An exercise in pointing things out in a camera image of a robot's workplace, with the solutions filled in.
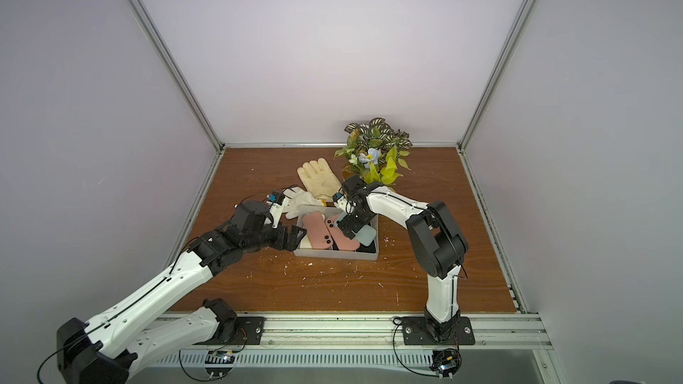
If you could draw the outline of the mint green phone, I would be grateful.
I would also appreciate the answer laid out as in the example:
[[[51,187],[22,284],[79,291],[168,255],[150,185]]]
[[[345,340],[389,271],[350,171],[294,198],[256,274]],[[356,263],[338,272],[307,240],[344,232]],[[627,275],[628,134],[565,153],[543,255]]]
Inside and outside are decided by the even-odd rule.
[[[354,239],[363,246],[369,246],[375,241],[376,235],[377,230],[374,227],[365,225],[356,233]]]

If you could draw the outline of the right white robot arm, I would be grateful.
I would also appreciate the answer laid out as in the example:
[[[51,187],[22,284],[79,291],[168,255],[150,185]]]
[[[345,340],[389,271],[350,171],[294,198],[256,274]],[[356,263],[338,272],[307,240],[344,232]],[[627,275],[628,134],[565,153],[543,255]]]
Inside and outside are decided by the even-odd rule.
[[[457,280],[469,245],[446,204],[417,201],[380,182],[366,183],[359,176],[341,185],[333,203],[345,212],[340,223],[345,236],[359,233],[377,215],[406,229],[414,256],[428,275],[425,331],[435,343],[455,337],[461,317]]]

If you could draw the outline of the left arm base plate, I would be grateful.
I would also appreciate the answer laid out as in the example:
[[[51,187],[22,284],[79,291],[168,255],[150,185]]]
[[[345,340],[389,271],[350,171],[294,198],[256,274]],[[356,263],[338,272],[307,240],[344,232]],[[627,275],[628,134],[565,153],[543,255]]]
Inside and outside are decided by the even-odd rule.
[[[208,345],[259,345],[263,336],[266,318],[264,316],[238,316],[220,323]]]

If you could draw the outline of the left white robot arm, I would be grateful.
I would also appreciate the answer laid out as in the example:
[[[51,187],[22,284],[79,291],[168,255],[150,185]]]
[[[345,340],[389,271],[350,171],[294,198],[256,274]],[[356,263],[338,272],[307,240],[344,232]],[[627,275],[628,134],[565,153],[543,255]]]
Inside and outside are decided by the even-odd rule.
[[[269,213],[233,217],[194,238],[176,261],[133,294],[82,321],[72,318],[56,333],[53,358],[67,383],[125,383],[133,375],[196,343],[245,343],[237,313],[221,299],[179,321],[149,329],[167,309],[202,284],[265,247],[293,251],[306,231],[272,222]]]

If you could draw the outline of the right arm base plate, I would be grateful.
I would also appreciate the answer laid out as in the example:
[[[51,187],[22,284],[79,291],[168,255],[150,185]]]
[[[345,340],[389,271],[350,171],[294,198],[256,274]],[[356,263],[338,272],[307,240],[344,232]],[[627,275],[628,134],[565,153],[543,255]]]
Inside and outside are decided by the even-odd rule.
[[[397,318],[404,344],[407,346],[474,346],[476,344],[471,320],[456,316],[444,324],[424,316]]]

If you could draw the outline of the cream white phone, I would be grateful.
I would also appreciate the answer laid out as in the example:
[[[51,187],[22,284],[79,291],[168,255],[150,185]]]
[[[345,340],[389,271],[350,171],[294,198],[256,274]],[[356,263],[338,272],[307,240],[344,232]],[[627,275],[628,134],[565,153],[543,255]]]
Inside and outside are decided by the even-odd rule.
[[[309,241],[309,238],[307,236],[304,236],[302,240],[300,241],[300,245],[298,246],[298,250],[302,251],[310,251],[312,250],[312,244],[311,241]]]

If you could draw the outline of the pink phone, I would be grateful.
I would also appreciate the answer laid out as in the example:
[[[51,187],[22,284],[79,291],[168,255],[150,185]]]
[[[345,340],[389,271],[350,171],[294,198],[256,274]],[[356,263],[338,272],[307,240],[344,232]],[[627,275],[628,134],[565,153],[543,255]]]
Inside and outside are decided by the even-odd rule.
[[[307,231],[307,238],[314,250],[329,250],[333,248],[333,240],[325,216],[319,211],[308,213],[302,217],[302,225]]]
[[[360,243],[355,238],[348,238],[339,228],[339,221],[345,217],[344,213],[337,213],[325,219],[327,230],[330,238],[334,241],[335,246],[339,251],[355,252],[359,250]]]

